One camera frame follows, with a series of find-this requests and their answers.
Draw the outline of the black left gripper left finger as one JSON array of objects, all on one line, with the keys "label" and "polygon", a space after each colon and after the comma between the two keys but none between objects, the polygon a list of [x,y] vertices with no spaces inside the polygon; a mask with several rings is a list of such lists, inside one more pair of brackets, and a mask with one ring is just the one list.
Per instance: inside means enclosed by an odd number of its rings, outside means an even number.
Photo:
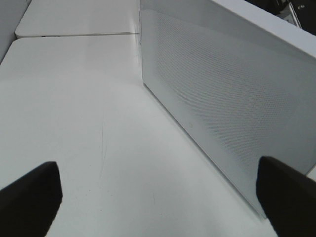
[{"label": "black left gripper left finger", "polygon": [[0,191],[0,235],[44,237],[62,202],[57,162],[48,161]]}]

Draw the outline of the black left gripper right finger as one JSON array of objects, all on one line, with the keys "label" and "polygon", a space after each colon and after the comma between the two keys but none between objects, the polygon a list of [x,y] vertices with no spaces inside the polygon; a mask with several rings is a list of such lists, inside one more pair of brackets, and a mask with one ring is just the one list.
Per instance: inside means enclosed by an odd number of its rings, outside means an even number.
[{"label": "black left gripper right finger", "polygon": [[256,196],[277,236],[316,235],[314,180],[273,157],[261,157]]}]

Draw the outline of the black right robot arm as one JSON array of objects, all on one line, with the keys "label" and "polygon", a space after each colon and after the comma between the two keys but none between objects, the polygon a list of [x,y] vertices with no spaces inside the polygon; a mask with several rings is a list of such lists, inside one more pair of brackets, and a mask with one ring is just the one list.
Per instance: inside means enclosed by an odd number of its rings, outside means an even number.
[{"label": "black right robot arm", "polygon": [[316,35],[315,0],[248,0],[247,2]]}]

